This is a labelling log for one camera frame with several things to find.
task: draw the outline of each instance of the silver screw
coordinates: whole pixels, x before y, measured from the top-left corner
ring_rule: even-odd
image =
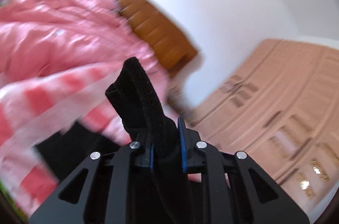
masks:
[[[101,154],[100,154],[99,152],[95,151],[95,152],[92,152],[92,153],[91,153],[90,158],[91,158],[92,160],[96,160],[96,159],[99,159],[100,156],[101,156]]]
[[[137,148],[140,147],[140,143],[139,143],[139,142],[131,142],[131,143],[129,144],[129,147],[130,147],[131,149],[137,149]]]
[[[204,142],[204,141],[199,141],[199,142],[196,143],[196,145],[197,145],[197,148],[205,148],[205,147],[207,147],[207,143]]]
[[[246,152],[244,152],[244,151],[238,151],[238,152],[237,152],[237,157],[238,157],[239,159],[246,159],[246,158],[247,158],[247,154],[246,154]]]

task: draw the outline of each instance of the brown headboard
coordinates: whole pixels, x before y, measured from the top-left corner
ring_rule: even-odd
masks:
[[[147,42],[169,75],[174,77],[197,51],[185,35],[147,0],[118,0],[121,16]]]

